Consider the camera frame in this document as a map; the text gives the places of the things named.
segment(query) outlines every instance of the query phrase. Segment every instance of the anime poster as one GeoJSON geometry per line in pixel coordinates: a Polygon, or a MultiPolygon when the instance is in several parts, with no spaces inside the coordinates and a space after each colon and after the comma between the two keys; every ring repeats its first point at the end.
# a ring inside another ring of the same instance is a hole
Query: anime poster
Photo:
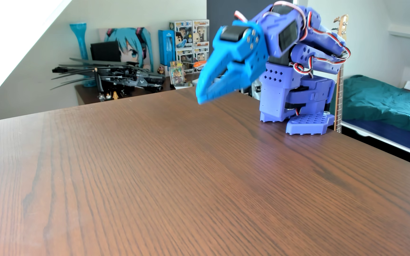
{"type": "Polygon", "coordinates": [[[121,61],[136,62],[139,67],[153,71],[151,35],[146,28],[99,29],[99,37],[103,42],[118,42],[121,61]]]}

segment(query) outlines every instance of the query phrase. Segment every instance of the dark wood desk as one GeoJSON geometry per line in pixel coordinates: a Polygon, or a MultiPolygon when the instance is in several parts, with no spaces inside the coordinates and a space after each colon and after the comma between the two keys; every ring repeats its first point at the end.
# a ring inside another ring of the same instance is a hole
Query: dark wood desk
{"type": "Polygon", "coordinates": [[[0,255],[410,256],[410,163],[193,88],[0,120],[0,255]]]}
{"type": "MultiPolygon", "coordinates": [[[[197,78],[199,78],[199,73],[187,74],[185,76],[187,82],[191,82],[192,80],[195,80],[197,78]]],[[[162,84],[162,89],[160,92],[175,90],[175,88],[170,88],[170,84],[170,78],[165,78],[165,81],[162,84]]],[[[77,93],[78,105],[100,102],[98,99],[99,92],[96,87],[83,87],[83,85],[77,84],[74,86],[74,88],[75,92],[77,93]]],[[[134,91],[130,93],[130,96],[134,97],[146,94],[152,94],[152,92],[136,87],[134,88],[134,91]]]]}

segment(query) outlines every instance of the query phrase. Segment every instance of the guitar neck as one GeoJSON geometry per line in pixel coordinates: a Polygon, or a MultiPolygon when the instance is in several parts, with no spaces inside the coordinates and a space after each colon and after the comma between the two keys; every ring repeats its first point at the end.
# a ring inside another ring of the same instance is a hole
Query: guitar neck
{"type": "Polygon", "coordinates": [[[343,119],[343,72],[344,64],[341,65],[341,68],[338,72],[338,80],[336,81],[336,105],[335,105],[335,131],[341,133],[341,121],[343,119]]]}

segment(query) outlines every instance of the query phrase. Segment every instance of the bed frame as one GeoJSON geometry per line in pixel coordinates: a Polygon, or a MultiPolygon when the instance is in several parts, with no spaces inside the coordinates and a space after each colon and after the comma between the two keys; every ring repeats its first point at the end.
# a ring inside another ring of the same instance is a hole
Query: bed frame
{"type": "Polygon", "coordinates": [[[405,147],[405,146],[403,146],[403,145],[400,145],[400,144],[398,144],[398,143],[395,143],[395,142],[393,142],[393,141],[391,141],[391,140],[388,140],[388,139],[386,139],[386,138],[384,138],[384,137],[381,137],[381,136],[379,136],[379,135],[377,135],[377,134],[374,134],[374,133],[372,133],[372,132],[370,132],[370,131],[367,131],[367,130],[365,130],[365,129],[362,129],[362,128],[358,127],[358,126],[355,126],[355,125],[352,125],[352,124],[349,124],[349,123],[346,123],[346,122],[341,122],[341,125],[344,126],[344,127],[349,128],[349,129],[351,129],[351,130],[354,130],[354,131],[355,131],[358,135],[360,135],[360,136],[363,136],[363,137],[373,137],[373,138],[375,138],[375,139],[377,139],[377,140],[379,140],[379,141],[381,141],[381,142],[387,143],[387,144],[389,144],[389,145],[392,145],[392,146],[394,146],[394,147],[396,147],[396,148],[399,148],[399,149],[401,149],[401,150],[403,150],[403,151],[406,151],[406,152],[410,153],[410,148],[407,148],[407,147],[405,147]]]}

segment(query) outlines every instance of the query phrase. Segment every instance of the lego helicopter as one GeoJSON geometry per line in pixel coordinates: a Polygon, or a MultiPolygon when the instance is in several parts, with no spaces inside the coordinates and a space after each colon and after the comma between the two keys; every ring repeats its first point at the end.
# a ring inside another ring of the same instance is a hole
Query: lego helicopter
{"type": "Polygon", "coordinates": [[[136,63],[132,62],[70,59],[72,61],[82,62],[83,64],[60,64],[59,67],[52,69],[53,73],[60,73],[60,76],[53,79],[72,75],[83,75],[85,77],[63,82],[61,85],[50,90],[75,82],[94,80],[99,91],[98,98],[102,102],[110,100],[114,93],[116,93],[118,97],[128,95],[128,93],[125,92],[127,88],[142,87],[150,92],[159,92],[165,81],[164,75],[136,67],[134,65],[136,63]]]}

